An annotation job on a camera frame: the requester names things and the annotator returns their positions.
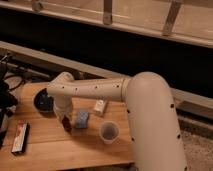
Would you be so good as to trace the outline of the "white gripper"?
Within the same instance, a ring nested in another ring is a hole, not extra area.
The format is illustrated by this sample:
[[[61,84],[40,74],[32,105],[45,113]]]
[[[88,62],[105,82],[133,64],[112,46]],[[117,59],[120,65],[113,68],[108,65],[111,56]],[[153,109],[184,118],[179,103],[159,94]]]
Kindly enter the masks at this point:
[[[71,119],[71,112],[73,109],[72,100],[70,98],[55,98],[53,111],[60,121],[65,117]]]

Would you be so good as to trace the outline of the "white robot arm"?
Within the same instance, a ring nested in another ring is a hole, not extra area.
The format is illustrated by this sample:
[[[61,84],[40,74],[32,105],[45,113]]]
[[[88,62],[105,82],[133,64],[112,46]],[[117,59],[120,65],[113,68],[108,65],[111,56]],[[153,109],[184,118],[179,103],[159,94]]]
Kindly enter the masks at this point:
[[[126,105],[137,171],[188,171],[175,104],[168,83],[153,72],[133,77],[75,80],[68,72],[47,86],[62,118],[73,97],[120,101]]]

